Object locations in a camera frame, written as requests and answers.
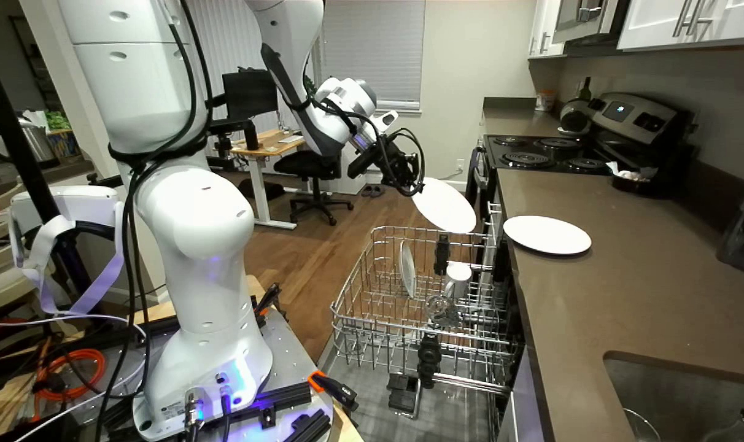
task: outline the dishwasher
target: dishwasher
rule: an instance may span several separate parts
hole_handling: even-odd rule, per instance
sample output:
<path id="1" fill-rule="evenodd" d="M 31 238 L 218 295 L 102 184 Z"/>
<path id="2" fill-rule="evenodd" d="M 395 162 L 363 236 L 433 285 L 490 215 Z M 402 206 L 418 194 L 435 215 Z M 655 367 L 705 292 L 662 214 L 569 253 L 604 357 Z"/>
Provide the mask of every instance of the dishwasher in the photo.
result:
<path id="1" fill-rule="evenodd" d="M 501 245 L 496 227 L 371 227 L 320 362 L 356 391 L 363 439 L 498 439 L 522 346 Z"/>

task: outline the gray countertop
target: gray countertop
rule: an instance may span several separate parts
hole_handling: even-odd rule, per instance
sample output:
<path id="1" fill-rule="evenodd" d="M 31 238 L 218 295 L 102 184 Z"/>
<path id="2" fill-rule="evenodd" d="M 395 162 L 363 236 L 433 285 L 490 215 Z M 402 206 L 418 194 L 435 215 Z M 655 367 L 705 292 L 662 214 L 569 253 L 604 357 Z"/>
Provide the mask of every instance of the gray countertop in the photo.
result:
<path id="1" fill-rule="evenodd" d="M 506 215 L 555 215 L 591 236 L 575 258 L 512 245 L 555 439 L 633 439 L 604 370 L 609 351 L 744 376 L 744 273 L 714 258 L 714 230 L 607 177 L 506 168 L 498 184 Z"/>
<path id="2" fill-rule="evenodd" d="M 557 119 L 536 112 L 532 97 L 487 97 L 483 134 L 557 134 Z"/>

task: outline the wire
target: wire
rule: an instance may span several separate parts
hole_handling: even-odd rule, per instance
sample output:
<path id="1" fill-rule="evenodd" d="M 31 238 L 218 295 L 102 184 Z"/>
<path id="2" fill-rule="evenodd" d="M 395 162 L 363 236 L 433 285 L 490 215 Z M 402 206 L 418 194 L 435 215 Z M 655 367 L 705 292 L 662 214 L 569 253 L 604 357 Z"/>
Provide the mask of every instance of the wire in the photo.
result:
<path id="1" fill-rule="evenodd" d="M 229 442 L 231 430 L 231 396 L 220 396 L 220 442 Z"/>
<path id="2" fill-rule="evenodd" d="M 413 130 L 397 127 L 393 134 L 380 138 L 380 132 L 375 130 L 375 125 L 374 125 L 374 119 L 371 119 L 368 114 L 349 112 L 349 109 L 341 109 L 339 106 L 323 106 L 323 103 L 314 100 L 312 95 L 307 95 L 307 103 L 322 108 L 322 109 L 329 112 L 329 114 L 339 114 L 343 123 L 347 123 L 349 117 L 356 117 L 356 119 L 361 119 L 361 123 L 368 123 L 371 130 L 374 130 L 374 134 L 375 134 L 375 143 L 380 145 L 379 149 L 380 149 L 380 155 L 382 155 L 386 168 L 393 168 L 390 155 L 387 155 L 387 149 L 390 149 L 387 145 L 393 145 L 395 138 L 408 138 L 408 140 L 418 146 L 418 151 L 419 151 L 419 155 L 418 155 L 418 177 L 414 177 L 414 184 L 413 184 L 413 186 L 402 186 L 402 184 L 397 181 L 397 177 L 390 173 L 390 177 L 393 177 L 393 186 L 395 186 L 402 195 L 414 195 L 414 194 L 423 189 L 423 178 L 425 178 L 425 149 L 423 149 L 423 145 L 419 145 L 419 140 L 418 140 L 418 134 L 414 134 Z"/>
<path id="3" fill-rule="evenodd" d="M 38 318 L 27 318 L 27 321 L 0 321 L 0 326 L 4 326 L 4 328 L 21 328 L 21 326 L 38 326 L 38 323 L 54 323 L 54 321 L 84 321 L 84 318 L 127 323 L 127 318 L 112 316 L 112 313 L 69 313 L 69 312 L 62 312 L 62 313 L 57 313 L 57 316 L 38 316 Z"/>
<path id="4" fill-rule="evenodd" d="M 144 360 L 143 360 L 132 372 L 127 372 L 117 386 L 132 381 L 143 367 L 144 367 Z M 18 442 L 30 439 L 30 436 L 37 434 L 38 430 L 45 430 L 45 426 L 50 426 L 51 421 L 57 421 L 57 419 L 62 419 L 62 418 L 67 418 L 67 415 L 70 415 L 70 412 L 77 412 L 77 409 L 90 404 L 90 403 L 99 399 L 99 398 L 106 398 L 106 391 L 102 391 L 101 396 L 85 398 L 85 399 L 80 399 L 80 403 L 77 403 L 77 404 L 70 404 L 70 408 L 67 408 L 67 409 L 62 409 L 62 412 L 46 418 L 45 421 L 38 421 L 38 425 L 31 426 L 30 432 L 24 432 Z"/>
<path id="5" fill-rule="evenodd" d="M 186 81 L 188 81 L 188 117 L 175 132 L 175 138 L 169 138 L 165 145 L 154 146 L 151 155 L 144 155 L 148 162 L 143 165 L 143 168 L 135 168 L 135 173 L 129 177 L 129 184 L 127 184 L 126 206 L 122 206 L 122 254 L 126 254 L 126 264 L 127 264 L 127 258 L 132 254 L 132 264 L 126 268 L 126 276 L 127 276 L 127 316 L 129 316 L 127 323 L 129 326 L 135 326 L 132 316 L 135 316 L 135 296 L 138 296 L 138 292 L 140 292 L 143 316 L 144 316 L 144 321 L 150 321 L 150 316 L 148 316 L 148 296 L 143 295 L 144 288 L 143 288 L 140 245 L 138 245 L 135 211 L 132 211 L 135 194 L 143 186 L 143 181 L 162 165 L 159 155 L 167 146 L 177 145 L 188 132 L 188 127 L 196 119 L 196 78 L 193 78 L 193 69 L 192 69 L 186 47 L 185 47 L 182 36 L 178 36 L 177 26 L 169 25 L 169 31 L 171 31 L 171 36 L 177 41 L 177 48 L 178 48 L 182 62 L 185 62 Z M 143 344 L 144 344 L 143 381 L 140 381 L 140 386 L 138 386 L 135 392 L 144 391 L 144 386 L 148 386 L 148 370 L 150 370 L 150 339 L 144 339 Z M 112 386 L 115 386 L 115 381 L 121 376 L 121 367 L 122 367 L 126 355 L 127 355 L 127 346 L 129 346 L 129 342 L 126 342 L 122 349 L 121 349 L 117 366 L 112 367 L 112 372 L 108 377 L 108 386 L 106 386 L 108 392 L 112 391 Z M 110 396 L 102 396 L 101 408 L 99 408 L 95 442 L 101 442 L 101 426 L 102 426 L 102 415 L 106 415 L 106 408 L 108 408 L 108 398 Z"/>
<path id="6" fill-rule="evenodd" d="M 84 391 L 70 391 L 69 396 L 84 396 L 85 391 L 90 392 L 102 392 L 101 387 L 95 387 L 94 381 L 89 381 L 80 367 L 73 362 L 73 355 L 80 355 L 85 360 L 94 360 L 95 362 L 95 370 L 94 370 L 94 377 L 102 377 L 102 370 L 106 370 L 106 357 L 102 353 L 99 353 L 95 349 L 77 349 L 77 351 L 63 351 L 59 360 L 50 362 L 46 366 L 46 376 L 51 376 L 51 366 L 57 362 L 63 362 L 70 367 L 70 372 L 78 377 L 78 383 L 84 386 Z"/>
<path id="7" fill-rule="evenodd" d="M 186 0 L 178 0 L 178 3 L 182 3 L 182 9 L 185 9 L 185 16 L 188 21 L 192 36 L 193 36 L 193 47 L 196 47 L 196 57 L 198 57 L 201 76 L 203 76 L 207 100 L 212 100 L 213 97 L 213 86 L 212 86 L 212 78 L 208 78 L 208 69 L 207 69 L 201 40 L 198 40 L 198 31 L 196 31 L 196 21 L 193 21 L 188 3 Z M 198 138 L 203 138 L 203 132 L 208 130 L 212 123 L 213 123 L 213 108 L 207 106 L 207 119 L 203 119 L 203 127 L 201 127 Z"/>
<path id="8" fill-rule="evenodd" d="M 198 425 L 188 425 L 186 442 L 198 442 Z"/>

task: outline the upper cabinet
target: upper cabinet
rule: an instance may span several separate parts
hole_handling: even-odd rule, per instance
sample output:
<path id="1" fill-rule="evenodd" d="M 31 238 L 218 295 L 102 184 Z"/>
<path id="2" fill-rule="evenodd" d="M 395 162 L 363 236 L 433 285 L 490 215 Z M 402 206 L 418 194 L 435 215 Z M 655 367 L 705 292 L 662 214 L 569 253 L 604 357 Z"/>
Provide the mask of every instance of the upper cabinet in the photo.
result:
<path id="1" fill-rule="evenodd" d="M 744 0 L 631 0 L 618 48 L 744 44 Z"/>
<path id="2" fill-rule="evenodd" d="M 559 0 L 538 0 L 536 3 L 536 21 L 528 41 L 530 58 L 559 57 L 565 44 L 555 41 L 559 16 Z"/>
<path id="3" fill-rule="evenodd" d="M 714 40 L 744 40 L 744 0 L 727 0 L 719 8 Z"/>

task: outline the wall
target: wall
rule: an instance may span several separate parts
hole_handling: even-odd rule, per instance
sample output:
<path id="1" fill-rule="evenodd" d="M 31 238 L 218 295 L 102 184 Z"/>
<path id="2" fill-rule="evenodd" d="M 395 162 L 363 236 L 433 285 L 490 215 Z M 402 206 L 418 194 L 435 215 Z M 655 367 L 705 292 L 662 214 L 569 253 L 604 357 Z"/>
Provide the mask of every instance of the wall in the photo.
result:
<path id="1" fill-rule="evenodd" d="M 8 16 L 21 15 L 19 3 L 0 0 L 0 81 L 14 109 L 42 108 L 45 100 L 35 86 L 19 41 Z"/>
<path id="2" fill-rule="evenodd" d="M 482 138 L 483 95 L 532 95 L 530 21 L 530 0 L 426 0 L 423 114 L 401 117 L 425 146 L 426 173 L 463 181 L 456 160 Z"/>
<path id="3" fill-rule="evenodd" d="M 635 91 L 690 108 L 699 160 L 744 178 L 744 52 L 666 52 L 532 62 L 538 89 L 571 97 L 585 76 L 598 91 Z"/>

